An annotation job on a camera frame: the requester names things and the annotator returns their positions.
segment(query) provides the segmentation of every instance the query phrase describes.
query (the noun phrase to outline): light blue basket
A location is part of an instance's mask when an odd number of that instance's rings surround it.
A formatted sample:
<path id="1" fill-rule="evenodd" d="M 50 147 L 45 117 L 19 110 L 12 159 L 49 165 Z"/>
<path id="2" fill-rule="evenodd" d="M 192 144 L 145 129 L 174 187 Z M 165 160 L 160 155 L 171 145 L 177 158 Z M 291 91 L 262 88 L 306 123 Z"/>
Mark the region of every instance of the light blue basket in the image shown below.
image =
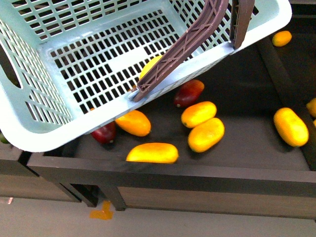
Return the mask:
<path id="1" fill-rule="evenodd" d="M 127 99 L 144 65 L 168 50 L 203 5 L 202 0 L 1 0 L 1 57 L 10 65 L 0 67 L 2 132 L 23 150 L 52 150 L 206 72 L 236 52 L 229 44 L 230 6 L 215 33 L 147 98 Z M 256 0 L 238 50 L 282 28 L 290 17 L 288 0 Z M 9 71 L 14 78 L 8 79 Z"/>

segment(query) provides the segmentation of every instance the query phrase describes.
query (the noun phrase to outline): white label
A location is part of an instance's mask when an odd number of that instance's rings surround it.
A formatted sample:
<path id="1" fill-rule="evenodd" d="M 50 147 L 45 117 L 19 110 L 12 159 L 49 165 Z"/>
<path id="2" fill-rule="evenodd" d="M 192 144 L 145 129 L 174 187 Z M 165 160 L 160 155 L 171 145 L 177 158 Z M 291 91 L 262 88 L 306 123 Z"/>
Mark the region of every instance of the white label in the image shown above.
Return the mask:
<path id="1" fill-rule="evenodd" d="M 133 66 L 140 61 L 145 60 L 146 58 L 148 58 L 146 51 L 143 48 L 139 47 L 127 53 L 124 53 L 114 59 L 111 59 L 108 64 L 113 73 L 117 73 L 122 71 L 123 69 L 127 69 L 128 67 Z"/>

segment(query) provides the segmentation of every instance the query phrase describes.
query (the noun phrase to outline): floor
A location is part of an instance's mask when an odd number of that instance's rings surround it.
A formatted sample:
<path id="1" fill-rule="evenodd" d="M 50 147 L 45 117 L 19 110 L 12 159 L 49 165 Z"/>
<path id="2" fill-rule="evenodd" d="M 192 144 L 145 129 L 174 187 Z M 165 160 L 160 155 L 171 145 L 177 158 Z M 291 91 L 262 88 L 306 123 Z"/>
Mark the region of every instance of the floor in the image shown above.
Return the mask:
<path id="1" fill-rule="evenodd" d="M 127 209 L 89 218 L 84 203 L 0 197 L 1 237 L 314 237 L 314 220 Z"/>

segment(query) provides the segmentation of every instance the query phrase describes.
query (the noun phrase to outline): red mango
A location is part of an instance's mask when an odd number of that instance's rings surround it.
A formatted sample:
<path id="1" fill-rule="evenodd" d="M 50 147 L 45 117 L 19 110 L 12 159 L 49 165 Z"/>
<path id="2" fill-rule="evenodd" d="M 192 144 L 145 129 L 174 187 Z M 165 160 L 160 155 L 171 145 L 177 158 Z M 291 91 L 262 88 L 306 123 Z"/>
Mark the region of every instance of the red mango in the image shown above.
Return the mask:
<path id="1" fill-rule="evenodd" d="M 116 124 L 115 122 L 108 123 L 101 128 L 91 132 L 92 137 L 101 144 L 108 144 L 114 141 L 116 136 Z"/>
<path id="2" fill-rule="evenodd" d="M 185 108 L 193 105 L 204 90 L 204 84 L 202 81 L 192 79 L 187 81 L 174 96 L 173 104 L 178 108 Z"/>

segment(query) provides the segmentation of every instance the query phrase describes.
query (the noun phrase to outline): yellow fruit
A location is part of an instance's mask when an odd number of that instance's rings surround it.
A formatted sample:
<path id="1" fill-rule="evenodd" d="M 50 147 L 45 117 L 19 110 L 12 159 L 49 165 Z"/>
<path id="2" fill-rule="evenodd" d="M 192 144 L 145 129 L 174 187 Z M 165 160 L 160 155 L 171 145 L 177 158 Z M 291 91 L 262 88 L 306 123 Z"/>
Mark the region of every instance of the yellow fruit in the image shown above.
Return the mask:
<path id="1" fill-rule="evenodd" d="M 211 118 L 192 129 L 188 136 L 189 147 L 194 152 L 205 152 L 218 143 L 224 133 L 223 122 L 219 118 Z"/>
<path id="2" fill-rule="evenodd" d="M 288 44 L 292 39 L 292 34 L 289 31 L 280 31 L 272 38 L 272 44 L 276 47 L 282 47 Z"/>
<path id="3" fill-rule="evenodd" d="M 126 161 L 174 163 L 179 157 L 178 149 L 169 143 L 145 143 L 134 147 L 127 155 Z"/>
<path id="4" fill-rule="evenodd" d="M 273 119 L 279 135 L 287 144 L 300 147 L 307 143 L 308 129 L 293 110 L 281 108 L 275 113 Z"/>
<path id="5" fill-rule="evenodd" d="M 143 76 L 156 64 L 156 62 L 159 61 L 159 59 L 162 56 L 157 56 L 155 58 L 153 58 L 152 60 L 150 60 L 143 68 L 142 72 L 140 73 L 139 76 L 139 80 L 141 80 L 143 78 Z"/>
<path id="6" fill-rule="evenodd" d="M 217 108 L 210 101 L 204 101 L 187 107 L 181 115 L 181 122 L 185 127 L 193 128 L 213 118 Z"/>
<path id="7" fill-rule="evenodd" d="M 307 103 L 306 108 L 311 116 L 316 118 L 316 98 Z"/>
<path id="8" fill-rule="evenodd" d="M 152 129 L 149 119 L 142 112 L 133 110 L 115 120 L 124 131 L 139 137 L 148 135 Z"/>

